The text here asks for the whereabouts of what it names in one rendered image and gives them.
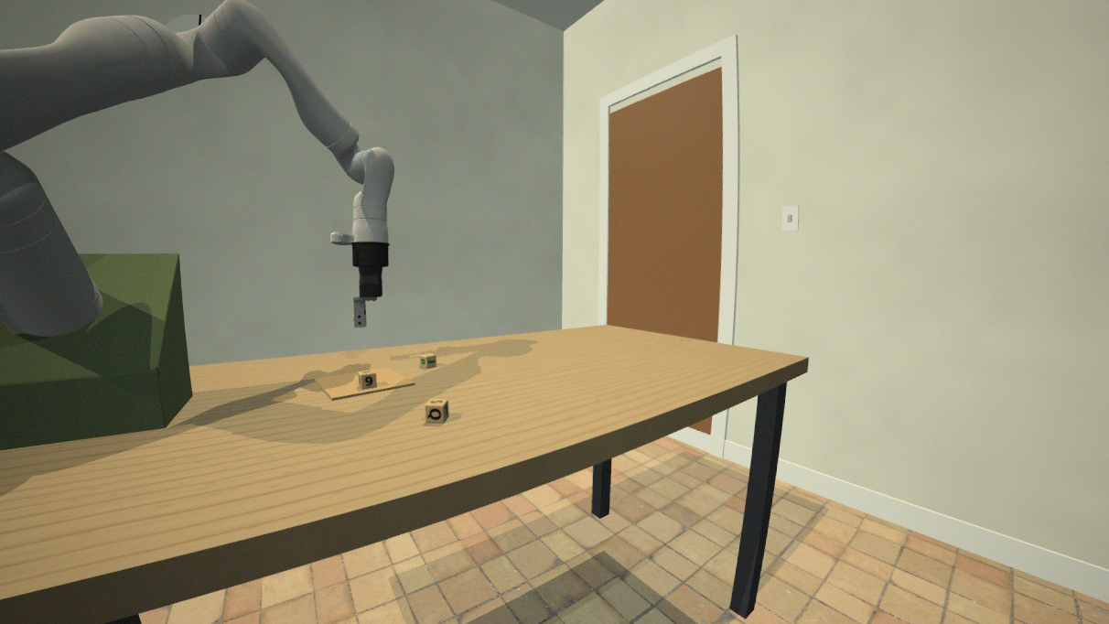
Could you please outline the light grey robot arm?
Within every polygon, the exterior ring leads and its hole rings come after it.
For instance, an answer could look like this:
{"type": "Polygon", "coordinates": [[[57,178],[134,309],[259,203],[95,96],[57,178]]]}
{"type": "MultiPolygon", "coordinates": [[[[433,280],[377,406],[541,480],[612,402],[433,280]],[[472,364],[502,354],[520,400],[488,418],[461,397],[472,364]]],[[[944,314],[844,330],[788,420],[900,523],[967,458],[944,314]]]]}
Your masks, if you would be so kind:
{"type": "Polygon", "coordinates": [[[358,130],[321,92],[276,28],[246,0],[225,0],[174,33],[144,16],[72,23],[45,47],[0,50],[0,319],[53,337],[92,323],[102,295],[35,173],[4,150],[74,117],[206,79],[240,76],[266,57],[304,126],[364,188],[352,219],[387,221],[394,163],[358,147],[358,130]]]}

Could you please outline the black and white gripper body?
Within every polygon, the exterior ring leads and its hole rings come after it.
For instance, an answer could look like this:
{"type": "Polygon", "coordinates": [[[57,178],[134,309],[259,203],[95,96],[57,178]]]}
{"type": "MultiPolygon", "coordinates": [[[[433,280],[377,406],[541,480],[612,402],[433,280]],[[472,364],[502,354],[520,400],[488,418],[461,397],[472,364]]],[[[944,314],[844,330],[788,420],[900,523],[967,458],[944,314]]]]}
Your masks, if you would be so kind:
{"type": "Polygon", "coordinates": [[[330,242],[352,245],[352,266],[360,272],[360,296],[381,296],[381,267],[388,266],[387,221],[354,219],[352,234],[333,232],[330,242]]]}

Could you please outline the tan flat mat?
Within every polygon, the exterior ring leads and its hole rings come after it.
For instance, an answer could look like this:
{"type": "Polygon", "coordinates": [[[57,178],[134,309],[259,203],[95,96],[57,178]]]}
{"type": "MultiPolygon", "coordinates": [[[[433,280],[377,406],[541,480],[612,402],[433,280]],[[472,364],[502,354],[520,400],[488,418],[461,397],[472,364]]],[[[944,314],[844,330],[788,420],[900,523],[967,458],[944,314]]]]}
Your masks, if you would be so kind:
{"type": "Polygon", "coordinates": [[[334,400],[354,397],[354,395],[377,393],[381,392],[381,390],[415,386],[413,380],[407,379],[401,376],[401,374],[389,371],[389,368],[377,369],[375,372],[377,387],[368,389],[362,389],[362,387],[358,386],[357,372],[336,374],[336,376],[317,378],[315,379],[315,382],[318,383],[321,390],[328,393],[328,397],[333,400],[333,402],[334,400]]]}

